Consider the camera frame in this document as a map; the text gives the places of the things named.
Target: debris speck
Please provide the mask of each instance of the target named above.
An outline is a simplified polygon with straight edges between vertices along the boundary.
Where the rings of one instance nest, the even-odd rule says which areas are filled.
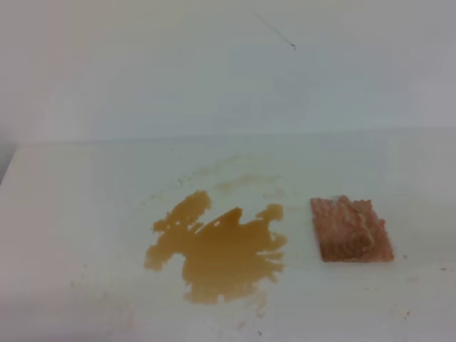
[[[420,282],[420,277],[419,276],[409,276],[407,278],[407,282],[416,284],[416,283]]]

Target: white tabletop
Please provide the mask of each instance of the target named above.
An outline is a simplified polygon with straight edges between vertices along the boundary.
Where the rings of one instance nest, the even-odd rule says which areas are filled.
[[[455,144],[432,129],[19,148],[0,188],[0,340],[453,341]],[[153,222],[195,190],[205,222],[284,206],[276,284],[206,306],[183,298],[183,257],[144,269]],[[339,194],[373,201],[393,263],[320,260],[309,199]]]

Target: pink sponge square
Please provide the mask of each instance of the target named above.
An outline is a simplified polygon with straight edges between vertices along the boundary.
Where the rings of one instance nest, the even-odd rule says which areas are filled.
[[[347,196],[311,199],[313,227],[324,261],[388,262],[394,260],[385,220],[371,201]]]

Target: liquid puddle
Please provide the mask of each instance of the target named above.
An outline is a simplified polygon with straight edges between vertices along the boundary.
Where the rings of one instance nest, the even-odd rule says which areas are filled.
[[[217,304],[257,291],[262,279],[277,282],[283,254],[278,250],[286,237],[269,231],[271,221],[280,221],[283,207],[269,204],[246,224],[240,224],[242,209],[235,207],[208,224],[198,222],[211,207],[205,191],[187,196],[153,225],[157,243],[146,252],[144,267],[160,271],[174,254],[185,257],[182,278],[192,303]]]

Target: white background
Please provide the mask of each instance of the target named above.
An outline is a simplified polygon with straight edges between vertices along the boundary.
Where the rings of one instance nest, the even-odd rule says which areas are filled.
[[[455,11],[451,0],[3,0],[1,137],[455,125]]]

